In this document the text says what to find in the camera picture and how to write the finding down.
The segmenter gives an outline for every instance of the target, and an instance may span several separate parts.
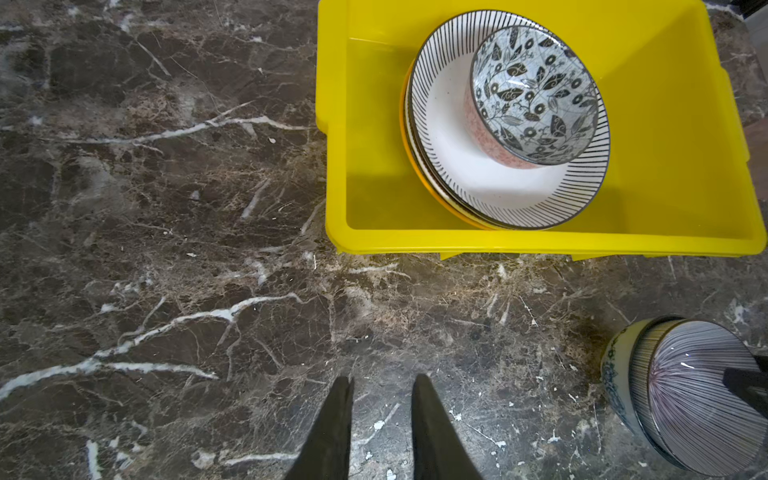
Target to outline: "white plate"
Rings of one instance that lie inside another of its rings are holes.
[[[498,227],[540,230],[575,217],[600,190],[611,133],[598,91],[598,129],[576,160],[517,170],[480,151],[469,137],[463,112],[472,56],[485,37],[510,25],[547,31],[524,17],[496,10],[465,13],[438,27],[414,64],[406,114],[415,126],[414,147],[427,160],[425,174],[438,192]]]

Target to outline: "bowl rim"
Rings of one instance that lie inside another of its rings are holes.
[[[475,98],[475,92],[474,92],[474,84],[475,84],[475,63],[477,62],[477,59],[478,59],[478,52],[480,51],[480,47],[482,47],[483,45],[485,45],[485,43],[488,41],[488,39],[491,37],[491,35],[496,35],[496,34],[497,34],[497,33],[499,33],[500,31],[509,30],[509,29],[511,29],[511,28],[530,28],[531,30],[535,30],[535,31],[537,31],[537,32],[539,32],[539,33],[543,33],[544,35],[548,35],[548,36],[549,36],[550,38],[552,38],[553,40],[555,40],[555,41],[557,41],[558,43],[560,43],[561,45],[565,46],[565,48],[566,48],[566,49],[568,49],[568,50],[572,51],[572,52],[573,52],[573,54],[575,55],[575,58],[576,58],[576,60],[578,60],[578,62],[579,62],[579,63],[580,63],[580,64],[581,64],[581,65],[584,67],[584,71],[585,71],[585,72],[587,72],[587,77],[589,78],[589,81],[591,82],[593,89],[594,89],[594,90],[595,90],[595,91],[596,91],[598,94],[600,93],[600,91],[598,90],[598,83],[597,83],[596,81],[594,81],[594,78],[592,77],[592,74],[589,72],[589,69],[587,68],[587,65],[585,65],[585,64],[584,64],[584,62],[581,60],[581,57],[579,57],[579,56],[577,55],[577,53],[574,51],[574,49],[573,49],[573,48],[571,48],[571,46],[570,46],[569,44],[565,43],[565,42],[564,42],[564,41],[563,41],[563,40],[562,40],[560,37],[558,37],[557,35],[555,35],[555,34],[554,34],[552,31],[550,31],[549,29],[547,29],[547,28],[546,28],[546,27],[544,27],[543,25],[539,24],[538,22],[534,22],[534,23],[535,23],[537,26],[533,26],[533,25],[509,25],[508,27],[500,28],[499,30],[493,31],[493,32],[491,32],[491,33],[490,33],[490,34],[489,34],[487,37],[483,38],[483,41],[482,41],[482,42],[480,42],[480,45],[478,46],[477,50],[475,50],[475,53],[473,53],[473,54],[472,54],[472,63],[471,63],[471,64],[470,64],[470,66],[469,66],[469,87],[472,89],[472,91],[470,91],[470,95],[469,95],[469,96],[470,96],[470,97],[472,97],[472,104],[475,106],[475,113],[477,113],[478,117],[480,117],[480,120],[482,121],[482,124],[483,124],[483,126],[484,126],[484,127],[485,127],[485,129],[488,131],[488,133],[489,133],[489,134],[490,134],[490,135],[493,137],[493,139],[494,139],[494,140],[496,140],[496,143],[498,143],[499,145],[501,145],[501,146],[502,146],[502,147],[503,147],[503,148],[504,148],[504,149],[505,149],[507,152],[509,152],[510,154],[513,154],[513,155],[515,155],[516,157],[520,158],[520,159],[521,159],[521,160],[523,160],[523,161],[527,161],[528,163],[530,163],[530,164],[534,164],[534,165],[540,165],[540,166],[542,166],[542,167],[550,167],[550,166],[552,166],[552,165],[562,165],[562,164],[567,164],[567,163],[569,163],[569,162],[571,162],[571,161],[573,161],[573,160],[576,160],[576,159],[579,157],[579,155],[583,154],[583,153],[584,153],[584,151],[585,151],[585,150],[587,150],[587,149],[589,148],[589,145],[590,145],[590,143],[591,143],[591,140],[590,140],[589,142],[587,142],[587,144],[586,144],[586,145],[585,145],[585,146],[584,146],[584,147],[583,147],[583,148],[582,148],[582,149],[581,149],[581,150],[580,150],[580,151],[579,151],[577,154],[575,154],[575,155],[574,155],[574,156],[573,156],[573,157],[572,157],[570,160],[567,160],[567,161],[562,161],[562,162],[558,162],[558,163],[556,163],[556,164],[545,164],[545,163],[542,163],[542,162],[540,162],[540,161],[532,160],[531,158],[528,158],[528,157],[527,157],[525,154],[523,154],[523,153],[520,153],[520,152],[517,152],[517,151],[514,151],[514,150],[512,150],[511,148],[507,147],[507,145],[505,145],[504,143],[502,143],[502,142],[501,142],[501,141],[498,139],[498,137],[496,137],[496,135],[494,135],[494,134],[493,134],[493,129],[491,129],[491,127],[490,127],[490,126],[488,125],[488,123],[485,121],[485,119],[483,118],[483,116],[482,116],[482,115],[480,115],[480,108],[478,107],[478,104],[477,104],[477,99]]]
[[[746,350],[746,352],[747,352],[748,354],[750,354],[752,357],[754,357],[754,355],[752,354],[752,352],[750,351],[750,349],[748,349],[748,348],[747,348],[745,345],[743,345],[743,344],[741,343],[741,340],[740,340],[740,339],[739,339],[739,337],[736,335],[736,333],[733,333],[733,332],[731,332],[731,331],[730,331],[728,328],[726,328],[726,327],[724,327],[724,326],[720,325],[720,324],[719,324],[719,323],[717,323],[717,322],[714,322],[713,320],[708,320],[708,319],[698,319],[698,318],[682,318],[682,319],[678,319],[678,320],[679,320],[679,321],[677,321],[677,322],[676,322],[674,325],[671,325],[671,326],[670,326],[670,328],[668,328],[668,329],[667,329],[667,331],[666,331],[666,332],[664,332],[664,334],[662,334],[662,335],[661,335],[661,337],[659,337],[659,340],[656,342],[656,345],[654,345],[654,349],[653,349],[653,350],[651,351],[651,353],[650,353],[650,360],[651,360],[651,362],[653,362],[653,359],[654,359],[654,357],[656,356],[656,351],[658,350],[658,348],[659,348],[659,345],[660,345],[660,344],[661,344],[661,342],[664,340],[664,338],[666,338],[666,336],[667,336],[667,335],[669,335],[669,334],[672,332],[672,330],[676,329],[678,326],[680,326],[680,325],[683,325],[684,323],[690,323],[690,322],[704,322],[704,323],[711,323],[711,324],[713,324],[713,325],[717,325],[717,326],[719,326],[721,329],[723,329],[723,330],[727,331],[728,333],[730,333],[730,334],[731,334],[731,336],[733,336],[734,338],[736,338],[737,340],[739,340],[739,345],[741,345],[741,346],[742,346],[742,347],[743,347],[743,348]],[[654,323],[654,324],[653,324],[653,326],[656,326],[656,325],[658,325],[659,323],[663,323],[663,322],[656,322],[656,323]],[[646,326],[646,328],[645,328],[645,329],[643,329],[643,332],[642,332],[642,334],[643,334],[643,333],[645,333],[645,332],[648,330],[648,328],[650,328],[650,327],[651,327],[650,325],[649,325],[649,326]],[[632,362],[632,359],[634,358],[634,347],[635,347],[636,345],[637,345],[637,342],[635,342],[634,346],[632,346],[632,353],[631,353],[631,356],[630,356],[630,364],[631,364],[631,362]],[[648,402],[649,402],[649,405],[648,405],[648,410],[650,411],[650,415],[651,415],[651,417],[653,418],[653,420],[654,420],[654,423],[655,423],[655,422],[656,422],[656,419],[655,419],[655,417],[654,417],[654,409],[653,409],[653,408],[651,407],[651,405],[650,405],[650,383],[649,383],[648,381],[646,381],[646,383],[645,383],[645,389],[646,389],[646,394],[647,394],[647,397],[648,397]],[[648,439],[650,440],[650,437],[649,437],[649,436],[648,436],[648,434],[645,432],[645,426],[643,425],[643,422],[641,422],[641,421],[640,421],[640,416],[637,414],[637,410],[635,409],[634,411],[635,411],[635,415],[637,416],[637,423],[639,423],[639,424],[640,424],[640,428],[643,430],[643,433],[646,435],[646,438],[648,438]],[[664,441],[664,437],[661,435],[661,432],[658,432],[658,429],[657,429],[657,433],[658,433],[658,435],[659,435],[659,438],[660,438],[660,439],[662,440],[662,442],[663,442],[663,441]],[[766,434],[763,436],[763,442],[765,442],[765,438],[766,438],[766,436],[767,436],[767,435],[768,435],[768,429],[766,430]],[[676,456],[675,456],[675,455],[672,453],[672,451],[669,449],[669,447],[667,446],[667,444],[666,444],[666,443],[664,443],[664,449],[665,449],[665,451],[667,452],[667,454],[668,454],[670,457],[673,457],[673,458],[674,458],[674,459],[675,459],[675,460],[676,460],[678,463],[680,463],[681,465],[683,465],[683,466],[684,466],[684,469],[686,469],[686,470],[690,470],[691,472],[696,472],[696,473],[697,473],[697,474],[699,474],[699,475],[705,475],[705,476],[708,476],[708,477],[727,477],[727,476],[729,476],[729,475],[735,475],[736,473],[738,473],[738,472],[734,472],[734,473],[729,473],[729,474],[725,474],[725,475],[712,475],[711,473],[704,473],[704,472],[699,472],[699,471],[698,471],[698,470],[696,470],[695,468],[693,468],[693,467],[690,467],[689,465],[686,465],[686,464],[684,464],[684,463],[683,463],[681,460],[679,460],[679,459],[678,459],[678,458],[677,458],[677,457],[676,457]],[[752,460],[751,460],[751,462],[754,462],[754,459],[755,459],[755,458],[756,458],[756,457],[759,455],[759,453],[760,453],[760,449],[758,449],[758,451],[757,451],[757,452],[755,453],[755,455],[752,457]]]

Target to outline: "dark brown marble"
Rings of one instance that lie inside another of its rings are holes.
[[[765,254],[337,254],[315,2],[0,14],[0,477],[282,478],[352,375],[352,478],[403,480],[428,372],[485,478],[699,478],[607,407],[602,349],[674,311],[768,352]],[[752,123],[746,28],[711,14]]]

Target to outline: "pink bowl exterior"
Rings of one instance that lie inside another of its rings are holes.
[[[472,99],[472,85],[470,82],[468,82],[464,94],[464,115],[469,135],[472,137],[475,144],[480,147],[480,150],[505,167],[518,168],[520,170],[543,167],[544,165],[533,164],[514,155],[491,135],[491,132],[488,131],[488,128],[483,123],[482,118],[480,117],[480,112]]]

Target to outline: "stack of bowls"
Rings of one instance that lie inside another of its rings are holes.
[[[480,228],[564,223],[607,172],[611,132],[597,85],[560,38],[520,15],[481,10],[437,27],[400,108],[416,173]]]
[[[709,476],[747,468],[768,432],[768,419],[723,384],[726,369],[760,372],[730,331],[679,316],[633,323],[602,362],[608,400],[624,424],[673,465]]]

